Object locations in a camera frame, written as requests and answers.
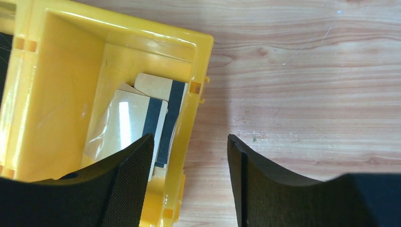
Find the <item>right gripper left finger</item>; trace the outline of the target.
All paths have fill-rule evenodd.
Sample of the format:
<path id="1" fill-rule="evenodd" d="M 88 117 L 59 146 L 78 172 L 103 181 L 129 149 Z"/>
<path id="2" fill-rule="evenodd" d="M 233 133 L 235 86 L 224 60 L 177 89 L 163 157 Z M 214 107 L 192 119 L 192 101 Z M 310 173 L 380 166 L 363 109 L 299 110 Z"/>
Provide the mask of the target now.
<path id="1" fill-rule="evenodd" d="M 125 149 L 60 179 L 32 183 L 1 178 L 3 227 L 137 227 L 154 138 L 146 134 Z"/>

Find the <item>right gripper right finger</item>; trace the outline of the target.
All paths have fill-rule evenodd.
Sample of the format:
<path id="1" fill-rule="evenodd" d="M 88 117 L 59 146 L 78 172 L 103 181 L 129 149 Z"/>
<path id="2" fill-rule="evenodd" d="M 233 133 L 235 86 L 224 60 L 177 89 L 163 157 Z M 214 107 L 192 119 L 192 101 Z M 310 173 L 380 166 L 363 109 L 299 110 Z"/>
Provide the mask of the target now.
<path id="1" fill-rule="evenodd" d="M 348 173 L 323 182 L 297 174 L 227 138 L 240 227 L 398 227 L 399 173 Z"/>

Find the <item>yellow plastic bin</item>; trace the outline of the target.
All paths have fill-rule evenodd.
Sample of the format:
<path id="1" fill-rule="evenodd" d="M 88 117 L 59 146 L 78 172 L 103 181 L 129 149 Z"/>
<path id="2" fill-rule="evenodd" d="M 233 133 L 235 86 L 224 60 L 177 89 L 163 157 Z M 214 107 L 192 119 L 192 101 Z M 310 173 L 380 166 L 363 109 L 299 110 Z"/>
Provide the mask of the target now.
<path id="1" fill-rule="evenodd" d="M 11 0 L 0 1 L 0 101 L 2 102 L 9 58 L 12 49 L 16 4 Z"/>
<path id="2" fill-rule="evenodd" d="M 134 85 L 141 73 L 185 82 L 168 161 L 148 176 L 138 225 L 171 227 L 209 82 L 213 37 L 71 0 L 12 1 L 17 9 L 0 102 L 0 179 L 57 180 L 85 168 L 91 122 L 113 90 Z"/>

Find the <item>beige striped cards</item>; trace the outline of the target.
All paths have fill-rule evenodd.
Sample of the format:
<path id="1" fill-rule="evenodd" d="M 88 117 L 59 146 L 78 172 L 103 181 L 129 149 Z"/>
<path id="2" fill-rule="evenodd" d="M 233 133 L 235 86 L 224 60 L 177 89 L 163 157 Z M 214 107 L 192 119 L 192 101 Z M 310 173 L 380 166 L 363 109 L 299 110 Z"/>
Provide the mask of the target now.
<path id="1" fill-rule="evenodd" d="M 187 92 L 185 82 L 141 73 L 112 91 L 91 122 L 82 167 L 128 147 L 146 134 L 154 146 L 149 175 L 168 161 L 170 142 Z"/>

